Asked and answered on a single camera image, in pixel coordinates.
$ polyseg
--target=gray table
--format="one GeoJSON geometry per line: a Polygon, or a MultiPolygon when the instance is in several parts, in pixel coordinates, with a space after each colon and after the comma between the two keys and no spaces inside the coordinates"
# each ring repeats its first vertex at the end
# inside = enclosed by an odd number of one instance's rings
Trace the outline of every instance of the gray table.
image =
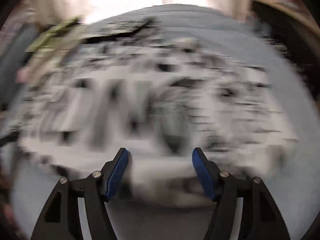
{"type": "MultiPolygon", "coordinates": [[[[300,239],[320,210],[320,121],[314,103],[299,77],[287,62],[269,46],[255,37],[245,25],[209,8],[189,5],[163,5],[125,13],[102,22],[156,16],[166,38],[196,37],[206,46],[252,65],[268,70],[273,93],[286,111],[299,137],[297,155],[272,179],[265,180],[287,224],[292,240],[300,239]]],[[[10,171],[13,145],[3,152],[10,171]]],[[[18,166],[16,183],[11,194],[14,214],[27,236],[31,236],[39,213],[47,200],[57,176],[42,173],[27,162],[18,166]]],[[[80,216],[85,239],[90,239],[80,216]]],[[[109,217],[119,240],[127,239],[202,239],[212,210],[170,209],[119,203],[107,205],[109,217]]]]}

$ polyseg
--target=blue rubber pad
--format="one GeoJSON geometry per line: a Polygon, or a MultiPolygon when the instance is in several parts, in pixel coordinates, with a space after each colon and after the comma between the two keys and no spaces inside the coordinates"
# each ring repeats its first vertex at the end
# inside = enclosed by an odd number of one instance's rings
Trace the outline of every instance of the blue rubber pad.
{"type": "Polygon", "coordinates": [[[192,163],[205,194],[211,200],[214,200],[216,196],[214,192],[214,181],[212,180],[207,168],[204,166],[204,163],[196,149],[192,152],[192,163]]]}
{"type": "Polygon", "coordinates": [[[108,199],[113,198],[115,196],[117,189],[120,185],[122,176],[124,174],[125,168],[128,165],[128,159],[128,151],[124,149],[108,179],[107,192],[105,193],[105,196],[108,199]]]}

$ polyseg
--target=silver bolt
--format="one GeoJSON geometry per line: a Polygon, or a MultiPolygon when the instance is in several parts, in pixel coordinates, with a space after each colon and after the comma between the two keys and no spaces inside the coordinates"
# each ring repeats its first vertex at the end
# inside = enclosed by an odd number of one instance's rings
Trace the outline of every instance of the silver bolt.
{"type": "Polygon", "coordinates": [[[253,178],[253,182],[257,183],[257,184],[260,184],[261,183],[261,179],[258,178],[258,177],[255,177],[255,178],[253,178]]]}
{"type": "Polygon", "coordinates": [[[229,172],[227,172],[227,171],[221,171],[221,172],[220,172],[220,176],[226,178],[226,177],[229,176],[229,172]]]}
{"type": "Polygon", "coordinates": [[[65,184],[67,181],[68,181],[68,179],[67,179],[66,177],[62,177],[62,178],[59,180],[59,182],[60,182],[61,184],[65,184]]]}
{"type": "Polygon", "coordinates": [[[92,176],[93,176],[94,178],[98,178],[98,177],[101,176],[101,172],[100,172],[100,171],[94,171],[94,172],[92,173],[92,176]]]}

